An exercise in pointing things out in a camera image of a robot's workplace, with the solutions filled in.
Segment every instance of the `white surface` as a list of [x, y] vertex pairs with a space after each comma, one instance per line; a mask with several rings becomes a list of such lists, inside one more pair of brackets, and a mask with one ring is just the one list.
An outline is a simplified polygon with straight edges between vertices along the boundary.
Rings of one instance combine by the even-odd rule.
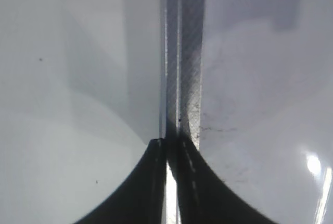
[[0, 223], [72, 223], [159, 136], [159, 0], [0, 0]]
[[278, 223], [333, 223], [332, 0], [206, 3], [202, 155]]

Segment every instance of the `metal strip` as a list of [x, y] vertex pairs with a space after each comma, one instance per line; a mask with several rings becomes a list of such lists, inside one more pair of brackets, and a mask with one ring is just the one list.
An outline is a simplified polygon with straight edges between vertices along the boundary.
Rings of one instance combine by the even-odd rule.
[[183, 129], [199, 148], [201, 108], [201, 43], [204, 0], [163, 0], [168, 153], [165, 222], [181, 223], [177, 207], [176, 146]]
[[[180, 129], [180, 62], [181, 62], [181, 0], [165, 0], [165, 65], [166, 65], [166, 139], [176, 140]], [[171, 171], [176, 154], [169, 148], [165, 185], [165, 223], [178, 224], [177, 183]]]

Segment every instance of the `curved black edge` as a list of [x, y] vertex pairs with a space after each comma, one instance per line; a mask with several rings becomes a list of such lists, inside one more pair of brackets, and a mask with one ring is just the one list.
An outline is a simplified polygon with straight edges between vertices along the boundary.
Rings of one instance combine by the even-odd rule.
[[177, 154], [182, 224], [274, 224], [231, 191], [183, 133], [177, 141]]
[[103, 203], [76, 224], [160, 224], [165, 168], [165, 141], [151, 140], [128, 178]]

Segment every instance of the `glossy surface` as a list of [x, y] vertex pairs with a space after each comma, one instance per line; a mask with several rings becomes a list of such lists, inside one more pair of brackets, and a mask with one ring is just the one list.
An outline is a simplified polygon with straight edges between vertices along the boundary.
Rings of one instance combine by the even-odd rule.
[[159, 136], [159, 0], [0, 12], [0, 222], [73, 223]]
[[200, 151], [274, 221], [333, 222], [333, 3], [206, 0]]

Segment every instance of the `white backdrop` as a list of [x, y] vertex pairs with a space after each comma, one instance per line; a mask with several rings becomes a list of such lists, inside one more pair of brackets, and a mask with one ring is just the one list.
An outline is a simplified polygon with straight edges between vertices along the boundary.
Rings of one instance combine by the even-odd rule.
[[159, 137], [159, 0], [0, 0], [0, 223], [72, 223]]

